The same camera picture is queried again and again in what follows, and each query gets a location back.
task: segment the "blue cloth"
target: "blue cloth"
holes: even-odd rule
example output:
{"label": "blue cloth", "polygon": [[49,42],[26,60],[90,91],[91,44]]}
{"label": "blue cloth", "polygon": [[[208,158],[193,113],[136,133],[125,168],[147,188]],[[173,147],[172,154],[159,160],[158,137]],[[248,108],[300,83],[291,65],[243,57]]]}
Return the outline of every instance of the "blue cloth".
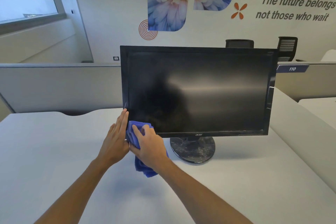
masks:
{"label": "blue cloth", "polygon": [[[128,122],[128,129],[126,131],[126,139],[138,149],[140,149],[140,145],[139,145],[138,138],[134,134],[132,125],[136,125],[136,127],[140,130],[140,132],[142,132],[141,129],[146,124],[150,128],[153,128],[153,126],[150,123],[138,122],[138,121],[133,121],[133,120],[130,120]],[[137,156],[135,157],[135,170],[139,172],[143,172],[144,175],[146,175],[147,177],[153,177],[157,175],[157,173],[152,168],[146,166]]]}

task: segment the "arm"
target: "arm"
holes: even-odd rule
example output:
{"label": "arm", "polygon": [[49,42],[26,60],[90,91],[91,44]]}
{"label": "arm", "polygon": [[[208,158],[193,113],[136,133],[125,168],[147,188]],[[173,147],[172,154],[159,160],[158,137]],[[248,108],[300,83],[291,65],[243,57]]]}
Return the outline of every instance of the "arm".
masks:
{"label": "arm", "polygon": [[125,141],[128,112],[122,111],[110,127],[98,157],[84,173],[49,207],[35,224],[77,224],[92,192],[107,169],[119,162],[129,151]]}
{"label": "arm", "polygon": [[163,140],[155,133],[153,128],[145,125],[143,127],[144,136],[136,126],[132,128],[141,149],[138,150],[130,145],[131,151],[169,184],[196,224],[251,224],[244,215],[177,167],[166,156]]}

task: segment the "person's right hand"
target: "person's right hand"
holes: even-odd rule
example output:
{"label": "person's right hand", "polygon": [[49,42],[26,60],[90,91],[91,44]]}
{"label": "person's right hand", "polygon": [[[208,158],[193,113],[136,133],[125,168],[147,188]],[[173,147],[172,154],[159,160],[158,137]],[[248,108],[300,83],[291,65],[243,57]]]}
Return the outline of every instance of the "person's right hand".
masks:
{"label": "person's right hand", "polygon": [[134,153],[146,166],[152,168],[157,172],[160,165],[169,160],[166,155],[166,147],[163,143],[162,137],[158,136],[153,128],[149,128],[148,125],[144,125],[142,129],[145,131],[143,136],[139,129],[132,126],[134,134],[138,138],[140,150],[134,145],[130,144],[130,150]]}

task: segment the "monitor stand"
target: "monitor stand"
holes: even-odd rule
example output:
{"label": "monitor stand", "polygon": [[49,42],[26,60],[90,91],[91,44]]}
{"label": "monitor stand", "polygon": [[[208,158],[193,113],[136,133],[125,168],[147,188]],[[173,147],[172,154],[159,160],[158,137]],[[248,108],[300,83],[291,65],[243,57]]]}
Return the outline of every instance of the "monitor stand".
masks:
{"label": "monitor stand", "polygon": [[189,163],[203,163],[215,153],[213,137],[172,137],[170,146],[174,153]]}

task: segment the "person's left arm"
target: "person's left arm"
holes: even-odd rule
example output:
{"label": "person's left arm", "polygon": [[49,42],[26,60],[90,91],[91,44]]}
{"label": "person's left arm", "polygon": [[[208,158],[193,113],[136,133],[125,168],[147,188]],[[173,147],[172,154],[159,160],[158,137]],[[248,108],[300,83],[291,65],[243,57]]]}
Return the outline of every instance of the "person's left arm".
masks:
{"label": "person's left arm", "polygon": [[77,224],[92,192],[110,166],[129,151],[125,141],[128,112],[124,109],[108,134],[95,158],[84,173],[53,203],[35,224]]}

